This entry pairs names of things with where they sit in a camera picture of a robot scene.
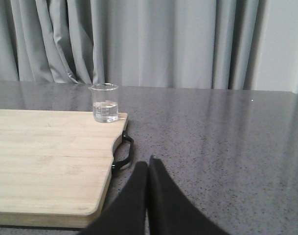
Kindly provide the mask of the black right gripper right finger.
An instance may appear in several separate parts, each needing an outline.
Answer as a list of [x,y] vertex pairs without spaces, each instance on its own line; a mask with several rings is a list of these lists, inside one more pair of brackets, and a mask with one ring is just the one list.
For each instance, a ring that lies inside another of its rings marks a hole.
[[148,169],[148,217],[152,235],[226,235],[181,192],[160,159]]

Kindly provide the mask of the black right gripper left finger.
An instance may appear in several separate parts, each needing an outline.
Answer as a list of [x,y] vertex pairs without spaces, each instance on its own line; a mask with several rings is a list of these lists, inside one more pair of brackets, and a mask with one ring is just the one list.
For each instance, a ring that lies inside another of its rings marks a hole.
[[117,198],[80,235],[143,235],[148,165],[137,162]]

